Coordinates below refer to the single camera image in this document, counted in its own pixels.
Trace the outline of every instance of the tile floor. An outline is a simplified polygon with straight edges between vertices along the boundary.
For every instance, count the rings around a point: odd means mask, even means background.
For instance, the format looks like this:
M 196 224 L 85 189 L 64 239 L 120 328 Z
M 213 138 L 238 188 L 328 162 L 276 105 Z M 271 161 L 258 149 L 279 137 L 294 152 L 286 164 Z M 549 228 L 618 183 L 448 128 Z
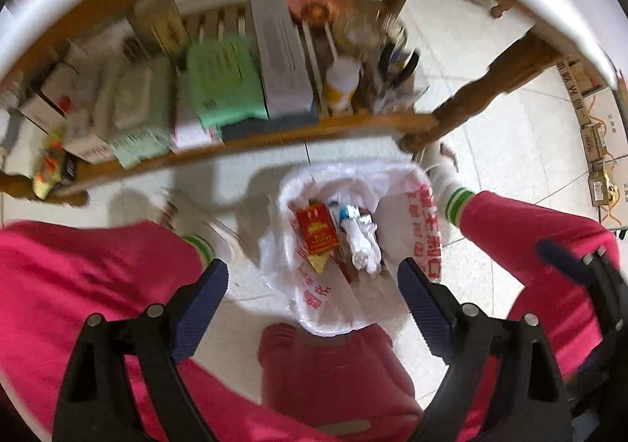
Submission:
M 243 0 L 177 0 L 181 13 Z M 422 53 L 431 79 L 418 109 L 430 110 L 461 85 L 481 76 L 491 60 L 530 26 L 509 11 L 500 20 L 489 6 L 466 0 L 409 0 L 402 17 L 412 47 Z M 20 145 L 7 170 L 29 173 L 39 131 L 24 125 Z M 449 136 L 469 188 L 588 217 L 597 217 L 588 199 L 586 162 L 579 127 L 560 76 L 550 69 L 510 95 L 499 96 L 480 116 Z M 145 174 L 91 191 L 83 209 L 42 206 L 4 197 L 4 223 L 36 219 L 70 226 L 111 226 L 154 217 L 164 189 L 177 188 L 238 231 L 250 262 L 232 271 L 226 300 L 197 352 L 197 360 L 221 380 L 259 400 L 261 369 L 256 361 L 261 330 L 290 320 L 284 299 L 273 295 L 257 274 L 256 241 L 268 223 L 269 195 L 297 164 L 358 157 L 409 160 L 392 138 L 302 143 Z M 463 238 L 444 227 L 444 282 L 460 299 L 477 303 L 488 314 L 505 316 L 520 284 Z M 416 397 L 426 406 L 444 376 L 445 366 L 429 354 L 410 318 L 385 325 L 395 350 L 414 380 Z

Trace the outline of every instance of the pink pants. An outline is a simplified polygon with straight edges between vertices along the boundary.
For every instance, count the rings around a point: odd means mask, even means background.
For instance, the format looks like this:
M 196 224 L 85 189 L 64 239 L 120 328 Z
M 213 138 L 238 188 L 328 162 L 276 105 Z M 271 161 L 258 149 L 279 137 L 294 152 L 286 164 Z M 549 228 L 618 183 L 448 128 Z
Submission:
M 489 192 L 469 202 L 461 230 L 524 284 L 509 318 L 534 312 L 563 376 L 570 376 L 600 341 L 599 328 L 586 292 L 539 262 L 534 246 L 540 238 L 552 238 L 581 257 L 604 245 L 618 265 L 612 234 L 590 219 Z M 0 263 L 0 370 L 49 432 L 85 318 L 95 311 L 108 320 L 136 316 L 195 281 L 201 267 L 193 247 L 148 222 L 110 230 L 15 223 L 0 233 Z M 390 338 L 371 326 L 345 339 L 340 345 L 312 346 L 288 325 L 268 328 L 259 349 L 265 406 L 233 393 L 192 361 L 179 370 L 222 442 L 338 440 L 310 427 L 330 424 L 340 427 L 342 440 L 406 440 L 422 411 Z M 489 362 L 460 440 L 477 433 L 495 372 Z M 148 434 L 166 440 L 136 362 L 129 363 L 129 375 Z M 342 435 L 338 423 L 354 420 L 367 420 L 370 428 Z

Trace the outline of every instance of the metal bolt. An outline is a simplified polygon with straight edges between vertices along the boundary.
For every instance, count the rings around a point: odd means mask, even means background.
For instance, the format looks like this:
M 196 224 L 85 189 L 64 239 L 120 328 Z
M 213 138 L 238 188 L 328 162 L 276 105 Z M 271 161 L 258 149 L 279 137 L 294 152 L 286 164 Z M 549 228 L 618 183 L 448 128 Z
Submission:
M 95 327 L 96 325 L 99 325 L 100 322 L 102 322 L 102 316 L 99 315 L 97 312 L 95 312 L 94 314 L 90 314 L 87 318 L 87 325 L 89 325 L 90 327 Z
M 480 313 L 480 309 L 475 304 L 463 304 L 462 312 L 466 314 L 467 316 L 470 316 L 471 318 L 473 318 L 474 316 L 477 316 Z
M 153 304 L 148 306 L 146 314 L 149 318 L 159 318 L 163 314 L 163 306 L 161 304 Z
M 535 314 L 532 314 L 531 312 L 527 313 L 527 315 L 525 315 L 523 319 L 531 327 L 536 327 L 537 325 L 539 325 L 539 319 Z

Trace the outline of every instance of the wooden shelf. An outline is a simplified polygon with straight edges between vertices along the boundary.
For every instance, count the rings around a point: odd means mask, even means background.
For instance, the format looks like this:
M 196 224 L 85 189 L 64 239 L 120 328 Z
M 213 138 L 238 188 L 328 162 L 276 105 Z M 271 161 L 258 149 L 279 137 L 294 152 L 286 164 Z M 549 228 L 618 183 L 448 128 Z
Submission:
M 269 146 L 290 144 L 294 142 L 316 141 L 356 135 L 383 135 L 391 131 L 400 133 L 422 132 L 437 126 L 438 121 L 431 114 L 397 113 L 397 114 L 356 114 L 346 117 L 332 117 L 321 120 L 316 126 L 295 128 L 284 132 L 267 135 L 256 135 L 247 139 L 238 139 L 224 145 L 215 145 L 199 148 L 184 153 L 172 153 L 142 161 L 132 169 L 123 168 L 118 161 L 103 164 L 80 163 L 77 167 L 76 181 L 64 189 L 59 189 L 59 196 L 71 195 L 85 191 L 96 185 L 101 185 L 121 178 L 126 178 L 164 167 L 180 166 L 182 164 L 208 159 L 216 155 L 238 153 L 246 150 Z

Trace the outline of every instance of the cardboard box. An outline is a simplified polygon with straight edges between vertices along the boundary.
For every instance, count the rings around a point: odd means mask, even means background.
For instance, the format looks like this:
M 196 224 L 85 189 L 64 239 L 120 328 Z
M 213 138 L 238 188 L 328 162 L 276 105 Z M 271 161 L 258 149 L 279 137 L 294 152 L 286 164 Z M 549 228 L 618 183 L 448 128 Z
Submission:
M 591 122 L 601 126 L 607 158 L 615 159 L 628 155 L 626 129 L 613 91 L 604 88 L 594 95 L 587 96 L 584 101 Z
M 600 206 L 600 222 L 608 229 L 628 226 L 628 157 L 607 161 L 604 171 L 610 181 L 608 206 Z
M 580 129 L 580 137 L 585 148 L 585 157 L 588 163 L 601 161 L 607 153 L 600 123 L 591 124 Z
M 606 87 L 602 78 L 597 73 L 591 73 L 587 70 L 582 61 L 570 64 L 569 68 L 571 69 L 571 73 L 576 80 L 576 84 L 578 85 L 582 96 L 589 96 Z
M 589 192 L 591 194 L 591 204 L 593 206 L 608 206 L 608 181 L 605 174 L 604 163 L 593 165 L 593 170 L 589 173 L 588 183 Z
M 580 123 L 580 126 L 590 124 L 591 118 L 589 118 L 588 112 L 586 111 L 582 93 L 578 87 L 575 77 L 573 76 L 573 73 L 571 72 L 571 69 L 569 68 L 569 65 L 567 64 L 567 61 L 561 61 L 557 64 L 557 67 L 558 73 L 560 73 L 560 76 L 563 78 L 567 93 L 569 93 L 573 109 L 576 111 L 578 123 Z

